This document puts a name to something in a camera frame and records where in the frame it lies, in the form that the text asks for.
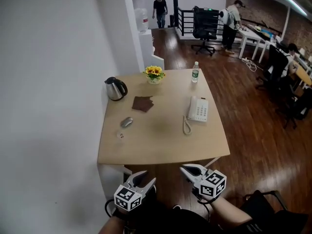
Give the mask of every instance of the electric kettle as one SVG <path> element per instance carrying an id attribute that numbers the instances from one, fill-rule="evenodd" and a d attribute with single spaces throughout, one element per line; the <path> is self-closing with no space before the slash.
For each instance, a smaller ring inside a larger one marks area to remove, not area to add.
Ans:
<path id="1" fill-rule="evenodd" d="M 125 83 L 115 77 L 109 77 L 106 81 L 106 91 L 109 99 L 117 101 L 121 100 L 128 93 L 128 88 Z"/>

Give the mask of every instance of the computer mouse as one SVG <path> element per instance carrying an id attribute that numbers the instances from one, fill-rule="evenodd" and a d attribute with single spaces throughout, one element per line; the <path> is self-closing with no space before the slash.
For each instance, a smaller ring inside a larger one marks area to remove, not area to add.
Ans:
<path id="1" fill-rule="evenodd" d="M 129 126 L 132 122 L 133 122 L 133 119 L 131 117 L 127 117 L 120 123 L 120 126 L 125 128 Z"/>

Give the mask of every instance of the chair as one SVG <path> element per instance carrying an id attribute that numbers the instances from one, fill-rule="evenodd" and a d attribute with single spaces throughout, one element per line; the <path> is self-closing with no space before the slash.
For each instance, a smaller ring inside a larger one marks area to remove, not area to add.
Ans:
<path id="1" fill-rule="evenodd" d="M 276 91 L 279 88 L 279 80 L 287 64 L 287 57 L 271 45 L 267 69 L 263 72 L 265 78 L 260 76 L 256 78 L 256 80 L 262 80 L 263 84 L 256 86 L 256 89 L 264 87 L 270 91 Z M 270 74 L 268 70 L 271 66 L 273 66 L 273 71 Z"/>
<path id="2" fill-rule="evenodd" d="M 275 210 L 269 204 L 265 195 L 273 195 L 283 210 L 275 213 Z M 256 223 L 269 226 L 272 233 L 299 234 L 308 221 L 307 214 L 289 212 L 278 191 L 262 193 L 257 190 L 253 194 L 245 195 L 244 201 L 240 209 L 251 216 Z"/>
<path id="3" fill-rule="evenodd" d="M 217 26 L 212 24 L 215 20 L 214 13 L 199 9 L 197 6 L 195 6 L 192 10 L 194 13 L 193 36 L 196 39 L 201 39 L 203 42 L 201 45 L 191 45 L 191 48 L 193 49 L 194 47 L 199 47 L 196 51 L 196 55 L 200 50 L 205 49 L 210 53 L 210 56 L 212 56 L 215 52 L 215 48 L 207 46 L 205 43 L 210 39 L 216 40 L 216 29 L 212 29 Z"/>
<path id="4" fill-rule="evenodd" d="M 286 124 L 284 129 L 286 129 L 289 121 L 293 122 L 293 128 L 297 128 L 295 119 L 304 119 L 309 110 L 312 108 L 312 89 L 308 88 L 304 91 L 301 97 L 289 92 L 289 96 L 285 102 L 284 108 L 278 108 L 275 111 L 277 113 L 282 113 L 286 117 Z"/>

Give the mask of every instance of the brick wall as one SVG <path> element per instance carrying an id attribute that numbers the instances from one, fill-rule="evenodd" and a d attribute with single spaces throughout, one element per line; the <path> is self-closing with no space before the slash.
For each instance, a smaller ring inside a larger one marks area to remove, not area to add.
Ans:
<path id="1" fill-rule="evenodd" d="M 229 6 L 235 0 L 226 0 Z M 261 22 L 262 20 L 270 27 L 283 31 L 287 7 L 274 0 L 241 0 L 246 8 L 240 8 L 239 12 L 242 18 Z M 305 57 L 312 55 L 312 22 L 304 16 L 291 10 L 288 27 L 284 40 L 287 43 L 295 43 L 298 49 L 306 50 Z"/>

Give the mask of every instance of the man in black shirt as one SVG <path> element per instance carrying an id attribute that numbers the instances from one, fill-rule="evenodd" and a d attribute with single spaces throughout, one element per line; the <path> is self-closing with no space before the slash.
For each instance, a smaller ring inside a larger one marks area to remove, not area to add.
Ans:
<path id="1" fill-rule="evenodd" d="M 168 7 L 166 0 L 155 0 L 153 9 L 153 19 L 155 18 L 155 10 L 157 17 L 158 28 L 164 28 L 166 23 L 166 15 L 168 14 Z"/>

